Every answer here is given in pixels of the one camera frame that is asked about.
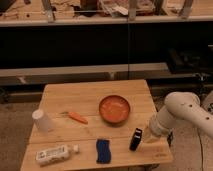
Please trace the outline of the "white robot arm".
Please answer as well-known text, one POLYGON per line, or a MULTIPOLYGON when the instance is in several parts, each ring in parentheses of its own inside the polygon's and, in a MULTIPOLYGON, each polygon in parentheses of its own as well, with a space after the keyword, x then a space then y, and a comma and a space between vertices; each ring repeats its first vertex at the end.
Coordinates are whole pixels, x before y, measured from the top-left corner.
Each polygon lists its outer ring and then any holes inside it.
POLYGON ((192 92, 172 92, 165 97, 163 107, 150 117, 144 129, 143 141, 154 143, 166 137, 177 119, 194 124, 213 138, 213 115, 200 105, 199 97, 192 92))

